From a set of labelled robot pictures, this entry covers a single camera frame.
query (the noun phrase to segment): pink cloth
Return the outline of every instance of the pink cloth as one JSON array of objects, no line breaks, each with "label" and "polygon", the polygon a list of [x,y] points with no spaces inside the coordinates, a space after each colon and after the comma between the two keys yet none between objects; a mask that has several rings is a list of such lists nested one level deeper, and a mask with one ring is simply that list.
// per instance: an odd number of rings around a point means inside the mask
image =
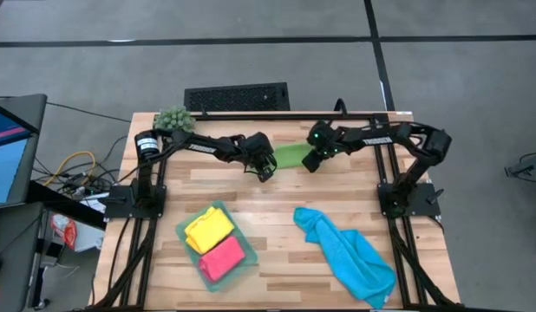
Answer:
[{"label": "pink cloth", "polygon": [[199,260],[199,267],[208,282],[216,283],[244,258],[237,238],[228,237]]}]

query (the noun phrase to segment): computer monitor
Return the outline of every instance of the computer monitor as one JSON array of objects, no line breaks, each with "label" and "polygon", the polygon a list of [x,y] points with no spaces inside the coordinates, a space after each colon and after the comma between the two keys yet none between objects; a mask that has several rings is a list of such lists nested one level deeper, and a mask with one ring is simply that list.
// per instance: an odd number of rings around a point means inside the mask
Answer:
[{"label": "computer monitor", "polygon": [[0,146],[38,133],[38,129],[0,106]]}]

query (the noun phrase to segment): folded yellow towel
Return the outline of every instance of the folded yellow towel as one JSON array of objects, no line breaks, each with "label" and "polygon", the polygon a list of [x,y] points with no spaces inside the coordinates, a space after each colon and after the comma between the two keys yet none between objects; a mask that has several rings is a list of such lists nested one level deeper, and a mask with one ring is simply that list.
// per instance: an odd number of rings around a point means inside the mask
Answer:
[{"label": "folded yellow towel", "polygon": [[210,207],[202,216],[194,219],[186,228],[186,243],[199,254],[206,254],[234,229],[220,208]]}]

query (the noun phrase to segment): butcher block tabletop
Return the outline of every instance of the butcher block tabletop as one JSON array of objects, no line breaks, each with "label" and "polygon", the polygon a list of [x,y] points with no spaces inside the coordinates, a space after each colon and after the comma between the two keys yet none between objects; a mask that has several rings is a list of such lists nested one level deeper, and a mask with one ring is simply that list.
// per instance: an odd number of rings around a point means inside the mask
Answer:
[{"label": "butcher block tabletop", "polygon": [[[393,121],[413,118],[411,113],[388,114]],[[137,166],[134,136],[152,128],[154,115],[134,114],[120,176]],[[305,142],[314,123],[314,120],[197,121],[195,133],[218,138],[263,132],[275,147]],[[366,120],[336,120],[332,126],[366,125]],[[414,158],[401,146],[395,148],[400,170],[404,172]],[[387,149],[382,151],[387,175],[393,177]],[[326,213],[338,229],[359,230],[394,269],[388,224],[380,212],[376,194],[379,181],[374,147],[365,147],[350,156],[339,154],[323,162],[316,173],[309,173],[303,167],[276,170],[265,183],[260,183],[254,174],[243,173],[240,163],[226,164],[212,155],[192,151],[175,153],[167,161],[167,200],[154,240],[145,309],[369,309],[366,302],[353,298],[333,276],[320,246],[304,241],[304,232],[293,223],[293,212],[298,206],[309,207]],[[238,276],[227,289],[211,293],[193,267],[175,227],[214,200],[225,203],[257,252],[258,265]],[[97,300],[108,290],[114,248],[124,222],[120,219],[108,223],[95,274]],[[411,218],[411,222],[422,267],[445,296],[458,302],[441,229],[425,217]],[[401,220],[397,219],[397,223],[402,231]],[[131,220],[122,237],[113,282],[127,263],[133,224]],[[146,228],[144,223],[143,237]],[[416,302],[414,279],[406,262],[405,268],[410,299]],[[140,269],[134,274],[129,304],[136,302]],[[384,308],[401,306],[396,285]]]}]

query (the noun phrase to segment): succulent plant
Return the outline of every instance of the succulent plant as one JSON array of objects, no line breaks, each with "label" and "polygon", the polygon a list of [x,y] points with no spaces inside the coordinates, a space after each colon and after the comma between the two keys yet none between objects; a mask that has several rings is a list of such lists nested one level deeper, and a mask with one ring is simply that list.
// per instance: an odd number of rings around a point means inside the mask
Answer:
[{"label": "succulent plant", "polygon": [[195,119],[184,107],[172,107],[161,110],[160,114],[154,117],[153,125],[155,129],[192,132],[195,128]]}]

